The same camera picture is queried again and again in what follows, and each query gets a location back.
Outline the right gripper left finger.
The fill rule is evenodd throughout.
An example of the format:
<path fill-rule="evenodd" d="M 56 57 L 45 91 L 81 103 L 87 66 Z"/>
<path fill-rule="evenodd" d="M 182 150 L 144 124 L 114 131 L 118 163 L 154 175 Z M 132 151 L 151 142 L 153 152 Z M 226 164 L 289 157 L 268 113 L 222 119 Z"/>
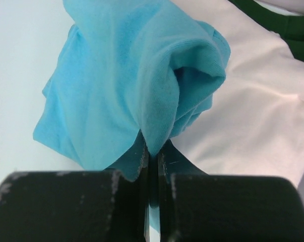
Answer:
<path fill-rule="evenodd" d="M 0 241 L 148 241 L 144 137 L 102 171 L 13 172 L 0 185 Z"/>

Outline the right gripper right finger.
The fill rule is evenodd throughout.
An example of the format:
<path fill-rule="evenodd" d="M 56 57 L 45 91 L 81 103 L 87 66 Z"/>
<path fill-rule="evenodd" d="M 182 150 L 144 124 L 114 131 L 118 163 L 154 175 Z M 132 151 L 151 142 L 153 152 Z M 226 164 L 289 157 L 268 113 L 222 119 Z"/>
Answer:
<path fill-rule="evenodd" d="M 171 141 L 157 162 L 161 241 L 304 241 L 304 206 L 287 179 L 209 175 Z"/>

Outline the light blue t-shirt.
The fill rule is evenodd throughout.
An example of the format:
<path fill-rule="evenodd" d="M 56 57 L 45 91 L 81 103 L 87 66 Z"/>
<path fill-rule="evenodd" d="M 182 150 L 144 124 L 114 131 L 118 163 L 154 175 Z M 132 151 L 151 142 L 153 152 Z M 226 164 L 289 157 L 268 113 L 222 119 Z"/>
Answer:
<path fill-rule="evenodd" d="M 102 170 L 138 133 L 156 156 L 212 106 L 226 78 L 226 39 L 171 1 L 64 1 L 74 20 L 43 88 L 33 139 Z"/>

